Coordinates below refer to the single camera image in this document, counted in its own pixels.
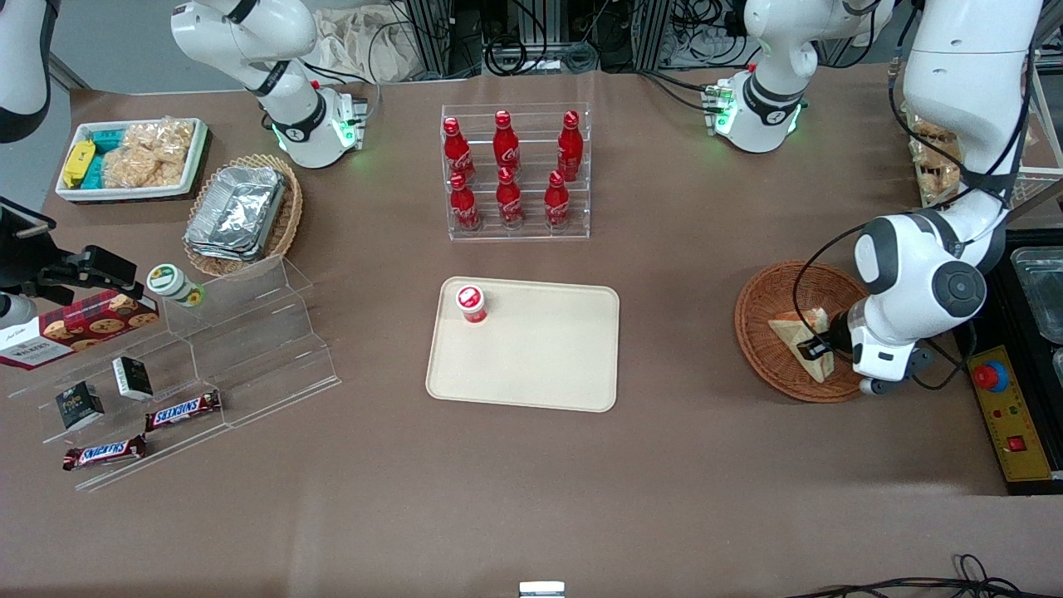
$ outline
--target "coca-cola bottle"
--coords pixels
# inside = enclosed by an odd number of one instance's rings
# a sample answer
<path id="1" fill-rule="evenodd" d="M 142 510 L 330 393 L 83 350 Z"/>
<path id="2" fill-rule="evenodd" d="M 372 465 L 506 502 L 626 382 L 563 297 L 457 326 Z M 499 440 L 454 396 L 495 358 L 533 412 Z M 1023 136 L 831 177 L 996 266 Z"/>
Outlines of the coca-cola bottle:
<path id="1" fill-rule="evenodd" d="M 478 230 L 484 225 L 476 209 L 476 197 L 466 187 L 461 172 L 451 174 L 451 211 L 458 227 L 463 230 Z"/>
<path id="2" fill-rule="evenodd" d="M 499 188 L 494 191 L 499 200 L 499 213 L 502 225 L 519 228 L 524 223 L 524 209 L 521 208 L 521 189 L 513 182 L 513 169 L 508 166 L 499 168 Z"/>
<path id="3" fill-rule="evenodd" d="M 576 180 L 583 158 L 584 136 L 579 133 L 579 113 L 570 109 L 564 113 L 564 129 L 557 137 L 557 169 L 566 181 L 571 183 Z"/>
<path id="4" fill-rule="evenodd" d="M 569 189 L 564 188 L 564 175 L 560 170 L 550 173 L 550 186 L 544 197 L 546 202 L 546 224 L 553 229 L 569 225 Z"/>
<path id="5" fill-rule="evenodd" d="M 472 184 L 476 181 L 476 167 L 472 164 L 472 149 L 469 141 L 461 134 L 461 126 L 458 119 L 449 116 L 443 119 L 443 133 L 446 140 L 443 141 L 443 153 L 446 155 L 446 167 L 450 172 L 461 172 L 466 176 L 466 183 Z"/>
<path id="6" fill-rule="evenodd" d="M 500 109 L 494 113 L 494 160 L 499 163 L 499 168 L 503 166 L 512 168 L 513 176 L 520 175 L 521 171 L 521 147 L 510 124 L 512 119 L 509 113 Z"/>

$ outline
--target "tray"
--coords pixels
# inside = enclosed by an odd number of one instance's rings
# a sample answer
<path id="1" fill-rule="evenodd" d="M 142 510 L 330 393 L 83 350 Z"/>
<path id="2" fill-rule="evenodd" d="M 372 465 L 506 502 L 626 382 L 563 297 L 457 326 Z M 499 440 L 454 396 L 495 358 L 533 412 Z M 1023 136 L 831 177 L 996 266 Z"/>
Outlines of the tray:
<path id="1" fill-rule="evenodd" d="M 468 324 L 457 289 L 478 285 Z M 620 296 L 607 286 L 455 276 L 439 291 L 425 389 L 437 399 L 603 413 L 617 401 Z"/>
<path id="2" fill-rule="evenodd" d="M 187 118 L 183 116 L 176 118 L 180 118 L 181 120 L 191 120 L 196 124 L 196 130 L 192 131 L 191 144 L 189 144 L 188 153 L 185 155 L 185 170 L 181 173 L 181 182 L 176 185 L 167 185 L 165 187 L 136 187 L 131 189 L 72 189 L 67 187 L 66 183 L 63 182 L 63 171 L 61 168 L 58 176 L 55 180 L 55 194 L 62 197 L 70 203 L 78 204 L 124 203 L 132 201 L 150 201 L 157 198 L 169 197 L 172 197 L 173 199 L 184 199 L 182 197 L 174 195 L 184 195 L 191 190 L 192 185 L 196 182 L 196 175 L 199 173 L 201 164 L 200 157 L 203 153 L 203 148 L 206 144 L 207 126 L 206 122 L 203 122 L 199 118 Z M 79 124 L 78 129 L 73 133 L 73 138 L 70 139 L 70 147 L 68 147 L 66 153 L 63 154 L 63 161 L 64 164 L 66 163 L 70 152 L 73 151 L 73 146 L 78 141 L 87 139 L 89 135 L 96 131 L 125 129 L 130 124 L 157 122 L 158 120 L 158 118 L 151 118 L 147 120 L 113 120 L 109 122 L 85 122 Z"/>
<path id="3" fill-rule="evenodd" d="M 1063 345 L 1063 246 L 1024 246 L 1011 261 L 1041 336 Z"/>

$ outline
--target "floor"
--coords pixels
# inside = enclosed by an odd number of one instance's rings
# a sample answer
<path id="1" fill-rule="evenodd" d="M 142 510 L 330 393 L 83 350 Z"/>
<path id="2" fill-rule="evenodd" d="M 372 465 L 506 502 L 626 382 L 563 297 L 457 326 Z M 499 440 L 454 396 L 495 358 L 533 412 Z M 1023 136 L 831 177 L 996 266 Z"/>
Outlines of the floor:
<path id="1" fill-rule="evenodd" d="M 178 0 L 66 0 L 56 22 L 52 51 L 92 88 L 123 93 L 238 89 L 218 70 L 189 59 L 170 35 L 169 16 Z M 304 0 L 310 10 L 362 3 Z M 907 12 L 898 7 L 865 62 L 888 62 Z M 115 23 L 121 23 L 115 35 Z M 111 35 L 109 44 L 101 36 Z M 845 61 L 854 57 L 849 50 Z M 1056 122 L 1063 122 L 1063 76 L 1043 80 Z M 39 209 L 53 185 L 55 164 L 69 140 L 66 91 L 53 85 L 52 107 L 33 135 L 0 146 L 0 194 Z"/>

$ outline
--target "control panel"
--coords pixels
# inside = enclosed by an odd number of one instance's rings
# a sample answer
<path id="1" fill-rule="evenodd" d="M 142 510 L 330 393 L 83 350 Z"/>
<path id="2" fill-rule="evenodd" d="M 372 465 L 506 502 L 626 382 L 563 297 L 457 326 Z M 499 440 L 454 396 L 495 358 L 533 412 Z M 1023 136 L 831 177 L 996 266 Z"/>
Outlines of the control panel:
<path id="1" fill-rule="evenodd" d="M 967 362 L 967 370 L 1005 479 L 1050 480 L 1048 459 L 1003 346 L 974 356 Z"/>

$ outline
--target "red cookie box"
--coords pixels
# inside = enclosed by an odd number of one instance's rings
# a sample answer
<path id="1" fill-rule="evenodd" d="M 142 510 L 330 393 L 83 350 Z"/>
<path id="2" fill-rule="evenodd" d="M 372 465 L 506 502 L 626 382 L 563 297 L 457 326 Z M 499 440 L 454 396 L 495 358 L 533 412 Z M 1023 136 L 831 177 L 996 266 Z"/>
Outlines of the red cookie box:
<path id="1" fill-rule="evenodd" d="M 105 290 L 3 331 L 0 364 L 35 370 L 158 322 L 155 303 Z"/>

